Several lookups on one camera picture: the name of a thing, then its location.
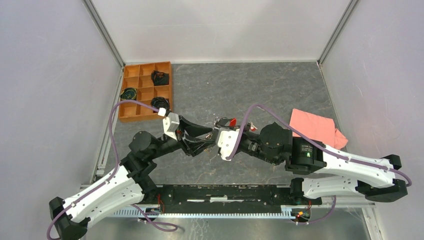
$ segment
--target orange storage tray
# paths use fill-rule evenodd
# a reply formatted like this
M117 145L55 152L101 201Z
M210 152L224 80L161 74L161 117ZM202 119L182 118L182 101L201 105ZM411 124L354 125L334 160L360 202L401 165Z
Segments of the orange storage tray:
M151 79L153 70L169 74L169 84L162 86L154 86ZM164 97L169 101L169 107L173 109L173 93L172 93L172 68L171 62L155 62L137 65L127 65L123 70L123 80L121 93L126 88L137 89L137 101L150 106L150 102L155 97ZM124 103L119 106L119 120L123 123L144 121L152 119L162 119L152 110L137 105L135 103Z

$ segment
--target gray surface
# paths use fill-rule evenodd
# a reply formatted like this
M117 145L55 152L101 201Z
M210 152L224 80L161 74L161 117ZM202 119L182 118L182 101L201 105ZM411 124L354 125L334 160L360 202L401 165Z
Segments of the gray surface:
M313 209L312 219L326 209ZM105 218L91 228L86 240L369 240L364 215L358 208L337 208L326 221L296 226L285 219L157 219L180 226L162 232L131 218Z
M0 32L0 239L45 240L49 201L92 178L121 68L79 0L1 1Z
M360 1L323 65L349 151L399 155L413 180L408 196L377 204L388 240L423 239L423 9L422 0Z
M215 117L241 121L251 104L272 108L287 122L292 109L334 118L326 87L314 62L203 63L174 64L174 112L188 120L212 126ZM255 109L249 118L259 129L274 121ZM163 134L162 121L132 123L118 121L114 136L120 158L129 151L128 144L140 130L154 136ZM217 155L218 148L196 157L182 150L155 160L157 168L150 174L156 184L289 184L293 178L284 164L273 166L239 153L232 161ZM115 158L109 154L106 171Z

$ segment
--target robotic arm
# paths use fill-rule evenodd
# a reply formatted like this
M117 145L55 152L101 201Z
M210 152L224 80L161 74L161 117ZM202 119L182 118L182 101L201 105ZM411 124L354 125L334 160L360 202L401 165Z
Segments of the robotic arm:
M70 206L54 223L62 240L81 238L87 229L101 219L131 204L144 206L143 210L153 218L158 215L155 211L159 208L158 201L164 201L169 213L215 214L224 211L228 214L278 214L281 213L281 205L300 205L304 202L320 205L321 197L324 196L359 195L370 201L387 203L408 194L405 181L396 179L393 172L384 170L385 167L397 170L402 166L397 155L380 159L367 158L317 142L321 147L349 160L359 159L383 166L383 169L379 169L338 159L301 137L293 137L291 130L283 129L275 122L256 134L256 127L251 122L241 129L241 126L235 125L235 119L219 118L213 127L205 127L163 108L159 114L165 117L164 135L156 138L146 131L136 133L129 144L130 153L120 161L116 175L111 180L106 181L112 172L74 196L66 199L56 197L50 201L52 219ZM289 187L158 186L149 177L149 173L157 166L154 159L179 149L195 157L217 145L218 154L227 161L237 145L240 131L242 136L236 153L243 152L273 165L285 162L285 169L298 175L325 173L335 176L316 179L297 177L292 179ZM105 181L106 184L97 191L74 203ZM217 202L229 204L224 209Z

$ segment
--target pink towel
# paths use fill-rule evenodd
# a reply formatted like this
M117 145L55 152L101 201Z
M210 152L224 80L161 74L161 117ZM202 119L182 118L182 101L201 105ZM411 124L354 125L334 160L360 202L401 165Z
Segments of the pink towel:
M293 108L290 126L306 137L323 142L335 149L340 150L348 143L348 139L335 127L331 118ZM299 135L293 132L293 137L299 137Z

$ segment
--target white panel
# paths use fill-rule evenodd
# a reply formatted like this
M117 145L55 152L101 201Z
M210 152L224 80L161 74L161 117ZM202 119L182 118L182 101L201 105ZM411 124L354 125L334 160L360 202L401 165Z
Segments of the white panel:
M310 61L349 0L93 0L128 62Z
M2 1L0 33L0 239L42 240L91 177L120 68L79 0Z
M400 155L408 195L377 210L385 239L422 239L424 1L360 1L323 64L350 152Z

